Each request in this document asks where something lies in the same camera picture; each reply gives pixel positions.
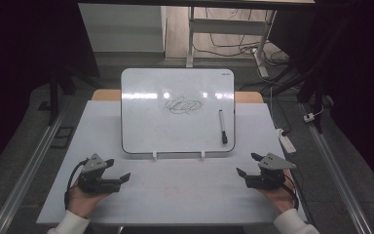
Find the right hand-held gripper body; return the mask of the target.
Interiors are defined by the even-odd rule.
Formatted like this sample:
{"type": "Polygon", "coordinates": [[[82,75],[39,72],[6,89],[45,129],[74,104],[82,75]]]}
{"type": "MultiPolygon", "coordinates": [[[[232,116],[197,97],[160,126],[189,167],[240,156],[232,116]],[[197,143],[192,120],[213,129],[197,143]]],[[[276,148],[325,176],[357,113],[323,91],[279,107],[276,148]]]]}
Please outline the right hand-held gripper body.
{"type": "Polygon", "coordinates": [[[258,162],[259,175],[248,175],[245,184],[248,188],[273,190],[285,182],[284,170],[296,169],[297,166],[282,157],[268,153],[258,162]]]}

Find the white cabinet panel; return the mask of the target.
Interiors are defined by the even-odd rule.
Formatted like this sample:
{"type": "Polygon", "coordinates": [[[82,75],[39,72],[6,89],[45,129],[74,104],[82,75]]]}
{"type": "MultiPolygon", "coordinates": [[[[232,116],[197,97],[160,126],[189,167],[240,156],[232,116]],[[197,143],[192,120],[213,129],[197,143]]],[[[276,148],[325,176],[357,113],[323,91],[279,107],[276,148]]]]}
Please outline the white cabinet panel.
{"type": "Polygon", "coordinates": [[[95,52],[165,50],[165,7],[80,3],[79,9],[95,52]]]}

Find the person's right hand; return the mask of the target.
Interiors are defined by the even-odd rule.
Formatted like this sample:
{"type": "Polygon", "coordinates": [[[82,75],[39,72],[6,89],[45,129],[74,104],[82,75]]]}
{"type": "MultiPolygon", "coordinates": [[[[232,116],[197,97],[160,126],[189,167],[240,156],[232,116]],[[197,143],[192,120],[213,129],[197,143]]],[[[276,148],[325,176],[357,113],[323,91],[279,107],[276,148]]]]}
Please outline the person's right hand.
{"type": "Polygon", "coordinates": [[[291,178],[290,170],[284,170],[285,182],[282,187],[275,190],[261,190],[261,192],[278,211],[279,214],[295,208],[293,192],[295,191],[294,182],[291,178]]]}

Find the white table sheet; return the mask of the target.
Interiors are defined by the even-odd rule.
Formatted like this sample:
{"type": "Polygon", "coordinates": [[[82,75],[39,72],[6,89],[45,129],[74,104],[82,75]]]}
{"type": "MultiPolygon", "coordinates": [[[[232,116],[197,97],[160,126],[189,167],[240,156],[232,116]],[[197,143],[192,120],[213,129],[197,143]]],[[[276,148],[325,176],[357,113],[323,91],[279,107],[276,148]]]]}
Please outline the white table sheet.
{"type": "Polygon", "coordinates": [[[281,155],[266,105],[236,107],[236,145],[226,154],[130,155],[121,146],[121,104],[87,103],[69,149],[37,221],[55,225],[64,216],[64,192],[73,168],[93,154],[114,159],[105,177],[130,175],[119,192],[92,212],[101,225],[252,225],[273,221],[276,210],[239,171],[259,172],[253,153],[281,155]]]}

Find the black and white marker pen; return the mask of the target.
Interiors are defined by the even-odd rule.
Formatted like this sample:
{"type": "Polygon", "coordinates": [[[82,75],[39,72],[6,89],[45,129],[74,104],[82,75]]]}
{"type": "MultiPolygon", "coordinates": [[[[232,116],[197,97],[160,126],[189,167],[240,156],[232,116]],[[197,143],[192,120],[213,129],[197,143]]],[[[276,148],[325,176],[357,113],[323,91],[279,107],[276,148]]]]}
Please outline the black and white marker pen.
{"type": "Polygon", "coordinates": [[[221,109],[219,110],[219,119],[220,119],[220,126],[221,126],[222,143],[227,144],[228,138],[227,138],[226,129],[225,129],[224,114],[223,114],[223,110],[221,109]]]}

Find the white desk frame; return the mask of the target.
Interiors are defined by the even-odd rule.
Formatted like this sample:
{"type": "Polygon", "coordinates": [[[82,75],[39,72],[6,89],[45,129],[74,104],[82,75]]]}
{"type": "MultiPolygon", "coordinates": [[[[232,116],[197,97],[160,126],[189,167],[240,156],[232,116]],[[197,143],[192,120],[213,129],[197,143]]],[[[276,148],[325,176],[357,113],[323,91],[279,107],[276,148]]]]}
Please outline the white desk frame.
{"type": "Polygon", "coordinates": [[[264,47],[267,43],[268,36],[273,25],[275,10],[266,10],[264,20],[241,20],[241,19],[201,19],[195,17],[195,8],[188,8],[188,24],[189,37],[188,49],[186,56],[186,66],[192,67],[194,61],[194,34],[208,33],[208,34],[237,34],[237,35],[252,35],[259,36],[260,41],[257,43],[256,49],[252,49],[250,53],[254,57],[257,70],[262,78],[268,78],[269,74],[262,59],[264,47]]]}

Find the person's left hand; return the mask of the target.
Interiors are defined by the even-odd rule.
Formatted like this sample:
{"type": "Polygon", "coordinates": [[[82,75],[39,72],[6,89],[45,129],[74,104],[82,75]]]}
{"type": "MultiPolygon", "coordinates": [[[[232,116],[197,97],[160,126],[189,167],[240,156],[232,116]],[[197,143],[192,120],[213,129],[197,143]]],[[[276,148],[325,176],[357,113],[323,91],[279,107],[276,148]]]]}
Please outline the person's left hand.
{"type": "Polygon", "coordinates": [[[88,218],[97,204],[108,196],[109,193],[86,193],[78,186],[78,182],[75,182],[69,189],[69,203],[67,209],[79,217],[88,218]]]}

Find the black floor frame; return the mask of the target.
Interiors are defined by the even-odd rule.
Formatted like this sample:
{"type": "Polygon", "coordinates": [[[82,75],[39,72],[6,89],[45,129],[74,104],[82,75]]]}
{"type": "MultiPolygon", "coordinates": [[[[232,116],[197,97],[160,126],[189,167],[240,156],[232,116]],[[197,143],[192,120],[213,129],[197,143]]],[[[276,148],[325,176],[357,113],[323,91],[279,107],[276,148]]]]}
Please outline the black floor frame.
{"type": "Polygon", "coordinates": [[[52,140],[51,148],[66,149],[73,138],[74,131],[74,127],[59,127],[56,131],[56,135],[52,140]]]}

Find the white whiteboard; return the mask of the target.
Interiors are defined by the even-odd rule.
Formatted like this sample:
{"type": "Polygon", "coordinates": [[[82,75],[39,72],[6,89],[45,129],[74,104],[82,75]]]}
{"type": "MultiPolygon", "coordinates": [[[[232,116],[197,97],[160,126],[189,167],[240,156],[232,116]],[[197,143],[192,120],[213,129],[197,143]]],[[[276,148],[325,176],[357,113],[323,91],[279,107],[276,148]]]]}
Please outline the white whiteboard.
{"type": "Polygon", "coordinates": [[[122,146],[128,153],[229,152],[235,140],[229,69],[128,68],[121,75],[122,146]],[[228,143],[222,143],[219,110],[228,143]]]}

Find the white power strip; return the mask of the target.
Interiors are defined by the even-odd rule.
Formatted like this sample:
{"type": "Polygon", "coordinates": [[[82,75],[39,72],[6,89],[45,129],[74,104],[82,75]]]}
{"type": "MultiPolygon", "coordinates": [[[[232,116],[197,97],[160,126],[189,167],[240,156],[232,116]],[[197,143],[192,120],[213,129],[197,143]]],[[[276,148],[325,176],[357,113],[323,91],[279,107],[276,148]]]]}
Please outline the white power strip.
{"type": "Polygon", "coordinates": [[[283,129],[276,129],[278,139],[280,141],[281,146],[283,147],[284,151],[288,154],[292,154],[296,152],[296,148],[290,141],[287,133],[283,129]]]}

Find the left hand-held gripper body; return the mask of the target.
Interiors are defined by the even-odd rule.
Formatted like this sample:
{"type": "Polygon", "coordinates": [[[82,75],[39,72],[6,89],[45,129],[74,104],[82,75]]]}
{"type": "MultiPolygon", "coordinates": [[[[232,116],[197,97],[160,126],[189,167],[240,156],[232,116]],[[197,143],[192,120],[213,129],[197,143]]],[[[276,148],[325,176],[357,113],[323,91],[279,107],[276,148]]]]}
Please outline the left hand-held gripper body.
{"type": "Polygon", "coordinates": [[[106,164],[97,154],[94,154],[78,177],[78,186],[82,191],[92,194],[105,194],[119,192],[121,185],[118,184],[118,179],[103,179],[102,175],[105,172],[106,164]]]}

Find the metal floor rail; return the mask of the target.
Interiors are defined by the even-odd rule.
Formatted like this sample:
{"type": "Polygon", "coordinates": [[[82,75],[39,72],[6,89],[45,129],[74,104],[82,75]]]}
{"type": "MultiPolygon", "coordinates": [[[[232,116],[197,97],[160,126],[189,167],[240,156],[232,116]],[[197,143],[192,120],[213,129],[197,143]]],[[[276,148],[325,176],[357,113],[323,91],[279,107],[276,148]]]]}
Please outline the metal floor rail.
{"type": "Polygon", "coordinates": [[[48,149],[51,141],[54,139],[56,132],[64,119],[66,109],[69,107],[72,97],[64,97],[60,102],[58,115],[40,138],[38,146],[34,149],[33,154],[29,157],[19,179],[15,183],[2,209],[0,210],[0,234],[6,234],[19,206],[29,189],[29,186],[35,177],[38,169],[48,149]]]}
{"type": "Polygon", "coordinates": [[[307,115],[306,108],[302,103],[298,104],[302,112],[302,123],[309,129],[318,151],[322,157],[324,165],[329,171],[329,174],[345,204],[346,210],[355,226],[357,234],[374,234],[374,229],[366,217],[363,208],[361,207],[354,191],[349,186],[342,167],[338,164],[335,158],[334,149],[330,146],[325,134],[321,134],[314,122],[306,122],[304,117],[307,115]]]}

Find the black metal stand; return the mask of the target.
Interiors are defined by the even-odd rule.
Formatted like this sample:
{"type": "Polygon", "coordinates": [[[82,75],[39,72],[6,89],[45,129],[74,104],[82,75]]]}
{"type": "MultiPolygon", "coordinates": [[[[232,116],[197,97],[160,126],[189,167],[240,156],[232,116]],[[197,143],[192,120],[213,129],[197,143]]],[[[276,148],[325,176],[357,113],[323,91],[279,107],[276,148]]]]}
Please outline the black metal stand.
{"type": "Polygon", "coordinates": [[[83,68],[77,68],[72,65],[57,65],[50,73],[50,100],[42,102],[39,106],[40,110],[48,110],[50,112],[50,120],[48,125],[51,126],[59,115],[58,90],[62,90],[67,96],[74,96],[76,86],[73,77],[78,78],[93,88],[99,89],[101,85],[93,81],[93,77],[99,76],[97,64],[85,65],[83,68]]]}
{"type": "Polygon", "coordinates": [[[277,96],[290,88],[301,84],[301,90],[297,94],[297,100],[301,103],[308,102],[311,97],[315,97],[314,115],[315,119],[312,121],[317,131],[321,134],[321,112],[322,112],[322,98],[323,98],[323,82],[322,67],[320,65],[313,65],[308,71],[297,73],[295,76],[280,83],[280,79],[284,77],[289,71],[293,70],[294,66],[286,67],[276,78],[269,81],[268,87],[271,88],[274,84],[278,87],[272,90],[272,96],[277,96]]]}

